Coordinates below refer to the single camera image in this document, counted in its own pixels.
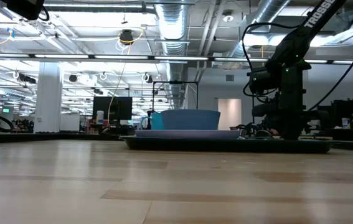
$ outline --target ceiling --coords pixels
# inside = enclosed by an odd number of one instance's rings
[[[46,0],[47,9],[50,14],[50,21],[26,21],[15,13],[6,9],[0,10],[0,53],[24,53],[24,54],[130,54],[130,55],[162,55],[158,18],[155,14],[123,13],[123,12],[96,12],[86,8],[83,11],[77,10],[55,10],[55,4],[117,4],[124,6],[125,1],[52,1]],[[188,18],[188,55],[197,55],[204,30],[204,22],[210,1],[196,1],[196,4],[189,6]],[[290,24],[302,21],[305,14],[318,1],[291,1],[284,8],[275,22]],[[128,1],[127,4],[141,4],[140,1]],[[227,1],[224,11],[230,10],[233,20],[225,22],[220,20],[215,37],[212,41],[209,54],[217,53],[227,55],[236,43],[240,41],[239,30],[244,15],[255,12],[258,1]],[[323,30],[334,32],[335,35],[328,35],[330,42],[336,40],[336,35],[349,30],[346,21],[353,19],[353,1],[348,0],[344,13],[333,17]],[[130,48],[119,44],[119,34],[122,30],[130,29],[136,40]],[[272,28],[270,33],[261,34],[268,39],[266,45],[250,48],[248,53],[251,57],[271,57],[276,44],[270,45],[276,36],[282,36],[285,30]],[[333,43],[328,48],[327,42],[323,41],[317,47],[311,47],[307,58],[311,59],[352,59],[353,58],[353,37],[345,42]],[[36,85],[20,82],[19,74],[27,75],[39,82],[38,61],[14,61],[0,60],[0,107],[16,105],[16,113],[23,116],[34,114]],[[92,98],[97,95],[90,86],[101,89],[104,95],[113,95],[114,88],[120,82],[120,88],[116,96],[133,96],[134,113],[144,114],[151,108],[152,84],[144,81],[147,75],[153,80],[167,81],[166,63],[116,63],[116,62],[62,62],[64,71],[63,89],[63,113],[92,114]],[[202,81],[204,83],[221,85],[219,79],[213,78],[210,74],[216,74],[217,69],[207,68]],[[235,78],[245,80],[238,76],[243,70],[232,71]],[[77,82],[70,82],[69,77],[76,75]],[[162,86],[156,95],[156,108],[166,110],[172,108],[172,101],[169,95],[169,86]]]

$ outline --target desk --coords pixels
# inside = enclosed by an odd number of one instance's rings
[[[353,141],[353,128],[348,129],[326,129],[326,134],[334,140]]]

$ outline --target column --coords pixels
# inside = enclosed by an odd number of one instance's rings
[[[60,63],[41,62],[39,65],[34,133],[60,131],[63,72]]]

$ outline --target blue bowl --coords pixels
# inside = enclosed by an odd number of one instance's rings
[[[161,112],[166,130],[217,130],[220,112],[211,110],[167,110]]]

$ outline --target ventilation duct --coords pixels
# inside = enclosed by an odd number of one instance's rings
[[[180,4],[158,4],[159,31],[162,40],[185,40],[187,36],[188,7]],[[164,55],[186,55],[186,43],[163,42]],[[187,80],[187,65],[168,63],[166,65],[168,80]],[[183,105],[186,86],[169,85],[175,109]]]
[[[290,0],[261,0],[258,5],[258,9],[253,13],[253,16],[244,17],[241,23],[241,32],[243,32],[247,25],[257,22],[273,22],[276,16],[283,10]],[[270,26],[261,26],[253,28],[255,32],[269,32]],[[243,47],[240,43],[237,43],[229,57],[243,57]]]

